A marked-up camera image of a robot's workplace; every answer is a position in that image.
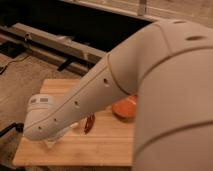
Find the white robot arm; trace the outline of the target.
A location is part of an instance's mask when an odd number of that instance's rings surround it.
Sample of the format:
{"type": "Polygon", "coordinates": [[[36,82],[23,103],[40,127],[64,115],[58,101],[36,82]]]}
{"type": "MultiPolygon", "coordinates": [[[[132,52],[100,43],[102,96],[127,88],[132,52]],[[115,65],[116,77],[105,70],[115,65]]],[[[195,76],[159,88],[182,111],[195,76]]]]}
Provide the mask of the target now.
{"type": "Polygon", "coordinates": [[[25,120],[47,139],[127,96],[137,96],[132,171],[213,171],[213,28],[163,20],[100,60],[63,99],[25,120]]]}

